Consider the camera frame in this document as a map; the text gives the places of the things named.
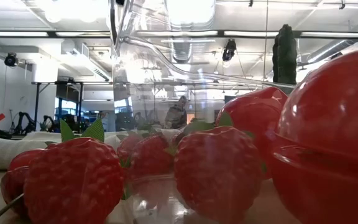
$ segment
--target white wall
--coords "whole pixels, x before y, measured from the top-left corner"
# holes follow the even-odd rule
[[[14,116],[20,111],[29,113],[34,118],[36,85],[31,84],[32,72],[20,67],[9,68],[0,59],[0,113],[5,114],[5,119],[0,122],[0,129],[8,131],[11,127],[9,110]],[[53,117],[55,105],[56,86],[48,86],[41,94],[39,101],[38,122],[42,122],[45,114]],[[24,119],[23,128],[27,125]]]

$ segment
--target table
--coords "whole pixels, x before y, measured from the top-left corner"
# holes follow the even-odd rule
[[[123,218],[123,205],[120,203],[109,218],[106,220],[106,224],[131,224],[125,223]],[[5,202],[2,198],[0,191],[0,209],[5,206]],[[6,212],[0,218],[0,224],[28,224],[12,211]],[[202,224],[200,220],[195,220],[194,224]],[[262,184],[260,195],[255,199],[254,205],[249,209],[246,218],[247,224],[301,224],[295,217],[293,217],[282,205],[277,195],[277,191],[274,188],[271,180],[266,180]],[[193,222],[185,222],[184,224],[193,224]]]

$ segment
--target table surface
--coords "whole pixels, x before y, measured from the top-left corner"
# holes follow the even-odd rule
[[[0,172],[0,180],[4,175],[3,172]],[[0,209],[5,206],[5,202],[2,198],[0,191]],[[117,213],[121,213],[122,209],[114,209],[112,214],[106,220],[107,224],[126,224],[123,221],[117,221]],[[0,217],[0,224],[24,224],[29,223],[21,220],[14,212],[11,210],[6,212],[2,217]],[[202,223],[200,220],[195,220],[195,223]],[[278,198],[277,191],[273,186],[271,180],[266,180],[262,184],[260,195],[255,199],[254,205],[248,210],[247,224],[301,224],[296,218],[294,218],[282,205],[280,199]]]

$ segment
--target ceiling duct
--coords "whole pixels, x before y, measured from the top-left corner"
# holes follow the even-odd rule
[[[358,43],[358,40],[335,40],[321,47],[319,50],[313,52],[307,58],[308,63],[316,63],[321,60],[324,60],[334,54],[339,53],[340,51]]]
[[[216,0],[165,0],[170,28],[173,31],[210,30],[213,26]],[[188,63],[193,44],[172,42],[173,59],[178,63]]]

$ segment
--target ceiling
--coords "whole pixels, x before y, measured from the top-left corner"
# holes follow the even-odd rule
[[[0,0],[0,30],[109,30],[109,6],[106,0],[75,1],[69,11],[70,16],[58,22],[51,22],[48,10],[39,2],[42,0]],[[226,78],[246,78],[268,81],[272,78],[272,39],[235,38],[236,55],[229,65],[223,66],[221,54],[228,38],[204,38],[203,42],[191,43],[189,61],[175,60],[183,51],[183,44],[171,43],[167,37],[145,37],[139,31],[162,30],[252,30],[278,31],[283,24],[289,24],[293,30],[350,32],[358,31],[358,0],[344,0],[346,6],[340,10],[341,0],[131,0],[132,7],[125,17],[118,18],[122,24],[119,36],[139,38],[157,47],[156,52],[148,47],[139,47],[119,39],[119,58],[111,60],[110,39],[72,39],[74,45],[85,44],[89,48],[89,57],[104,71],[111,73],[112,64],[118,63],[118,69],[125,70],[128,80],[137,83],[153,81],[146,79],[145,70],[159,74],[159,81],[200,81],[208,79],[204,73],[217,73]],[[87,6],[86,12],[79,6]],[[77,14],[88,13],[93,22],[84,22]],[[4,45],[33,45],[56,58],[64,68],[59,70],[61,77],[87,76],[92,80],[89,70],[81,64],[67,61],[64,52],[56,50],[63,39],[0,39],[0,48]],[[307,62],[308,56],[333,41],[330,39],[297,39],[298,62]],[[346,48],[344,54],[358,50],[358,43]],[[165,61],[176,68],[166,69]],[[298,72],[297,81],[301,81],[312,69],[322,63],[306,65],[307,70]]]

